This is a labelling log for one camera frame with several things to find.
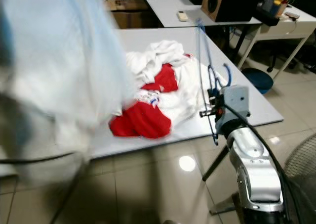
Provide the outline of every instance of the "white table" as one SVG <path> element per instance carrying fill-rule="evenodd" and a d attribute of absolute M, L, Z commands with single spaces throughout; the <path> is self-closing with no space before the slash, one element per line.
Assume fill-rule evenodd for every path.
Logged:
<path fill-rule="evenodd" d="M 269 27 L 267 25 L 258 26 L 252 34 L 252 40 L 249 43 L 246 51 L 244 52 L 238 68 L 241 68 L 246 58 L 248 57 L 253 45 L 257 41 L 261 40 L 278 40 L 278 39 L 301 39 L 300 43 L 294 49 L 293 53 L 289 56 L 287 61 L 282 65 L 281 69 L 274 76 L 274 80 L 280 75 L 280 73 L 287 67 L 290 61 L 294 58 L 296 53 L 304 45 L 307 38 L 316 28 L 316 18 L 308 15 L 307 13 L 297 9 L 295 7 L 287 7 L 284 12 L 291 12 L 300 16 L 296 22 L 292 21 L 285 15 L 280 19 L 276 26 Z"/>
<path fill-rule="evenodd" d="M 130 29 L 120 30 L 119 32 L 126 52 L 144 51 L 146 47 L 153 42 L 176 40 L 177 42 L 182 43 L 183 48 L 187 53 L 196 54 L 196 28 Z M 283 117 L 245 78 L 215 43 L 208 39 L 208 44 L 211 50 L 212 62 L 215 70 L 227 80 L 226 70 L 223 67 L 223 63 L 226 62 L 232 70 L 233 84 L 249 87 L 250 123 L 257 126 L 282 121 Z M 205 50 L 202 50 L 201 52 L 201 61 L 203 64 L 207 64 Z M 98 131 L 93 141 L 93 158 L 111 156 L 208 135 L 211 135 L 208 121 L 206 118 L 200 118 L 198 114 L 192 119 L 177 126 L 169 136 L 156 140 L 138 137 L 118 138 L 114 137 L 108 128 L 102 128 Z"/>
<path fill-rule="evenodd" d="M 202 10 L 200 5 L 193 5 L 189 0 L 146 0 L 165 28 L 168 27 L 194 27 L 195 20 L 201 18 L 205 26 L 218 25 L 246 25 L 262 24 L 252 18 L 249 22 L 214 22 Z M 189 20 L 181 22 L 177 12 L 184 11 Z"/>

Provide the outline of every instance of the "wooden speaker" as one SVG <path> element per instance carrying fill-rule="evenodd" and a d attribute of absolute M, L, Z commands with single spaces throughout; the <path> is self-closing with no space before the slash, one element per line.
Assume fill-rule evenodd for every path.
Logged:
<path fill-rule="evenodd" d="M 249 21 L 258 0 L 203 0 L 202 11 L 215 22 Z"/>

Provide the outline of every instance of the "cardboard box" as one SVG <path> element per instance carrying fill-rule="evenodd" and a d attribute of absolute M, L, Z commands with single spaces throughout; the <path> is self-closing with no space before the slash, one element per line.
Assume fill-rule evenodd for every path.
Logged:
<path fill-rule="evenodd" d="M 110 11 L 116 10 L 148 10 L 144 0 L 105 0 Z"/>
<path fill-rule="evenodd" d="M 114 11 L 112 14 L 121 29 L 156 28 L 158 25 L 156 16 L 150 11 Z"/>

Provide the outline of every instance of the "desk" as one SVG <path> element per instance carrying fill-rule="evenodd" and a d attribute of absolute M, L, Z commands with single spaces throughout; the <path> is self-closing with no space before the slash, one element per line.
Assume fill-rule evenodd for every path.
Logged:
<path fill-rule="evenodd" d="M 202 10 L 200 5 L 193 5 L 189 0 L 146 0 L 165 28 L 168 27 L 194 27 L 195 20 L 201 18 L 205 26 L 219 25 L 253 25 L 262 24 L 252 18 L 249 22 L 214 22 Z M 181 22 L 177 12 L 184 11 L 189 20 Z"/>
<path fill-rule="evenodd" d="M 281 18 L 276 26 L 269 27 L 267 25 L 258 26 L 250 35 L 252 40 L 249 43 L 245 53 L 243 54 L 238 68 L 241 68 L 246 58 L 248 57 L 253 45 L 261 40 L 278 40 L 278 39 L 301 39 L 293 53 L 289 56 L 287 61 L 283 64 L 278 73 L 274 76 L 274 80 L 287 67 L 290 61 L 294 58 L 296 53 L 304 45 L 307 38 L 316 28 L 316 18 L 295 7 L 287 7 L 284 12 L 291 12 L 300 16 L 296 21 L 288 18 Z"/>
<path fill-rule="evenodd" d="M 122 44 L 126 52 L 144 51 L 153 42 L 162 40 L 176 40 L 182 43 L 188 53 L 196 54 L 196 28 L 160 28 L 160 29 L 130 29 L 119 31 Z M 215 70 L 227 78 L 227 72 L 222 66 L 226 62 L 233 74 L 233 84 L 249 87 L 250 113 L 249 122 L 252 125 L 263 125 L 280 122 L 283 117 L 272 107 L 272 105 L 258 92 L 258 90 L 245 78 L 245 76 L 234 66 L 224 53 L 207 39 L 212 55 Z M 204 50 L 201 52 L 201 61 L 207 64 L 207 56 Z M 128 151 L 168 144 L 202 136 L 210 136 L 211 131 L 206 118 L 200 118 L 198 114 L 177 126 L 169 136 L 149 140 L 144 138 L 118 138 L 113 137 L 108 128 L 102 128 L 93 140 L 93 158 L 111 156 Z"/>

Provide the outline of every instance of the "tripod leg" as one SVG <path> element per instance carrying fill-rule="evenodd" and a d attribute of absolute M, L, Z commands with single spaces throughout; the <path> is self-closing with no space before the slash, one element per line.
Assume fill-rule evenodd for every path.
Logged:
<path fill-rule="evenodd" d="M 221 213 L 227 213 L 227 212 L 231 212 L 231 211 L 235 211 L 235 205 L 234 205 L 234 201 L 232 196 L 229 196 L 229 198 L 225 199 L 224 201 L 215 204 L 210 210 L 210 214 L 213 215 L 217 215 L 217 214 L 221 214 Z"/>
<path fill-rule="evenodd" d="M 223 148 L 223 150 L 221 151 L 221 153 L 219 153 L 219 155 L 216 157 L 215 161 L 213 162 L 213 164 L 210 166 L 210 168 L 208 168 L 208 170 L 205 172 L 205 174 L 202 177 L 202 180 L 205 182 L 210 175 L 213 173 L 213 171 L 218 167 L 218 165 L 222 162 L 222 160 L 225 158 L 225 156 L 228 154 L 229 149 L 227 146 L 225 146 Z"/>

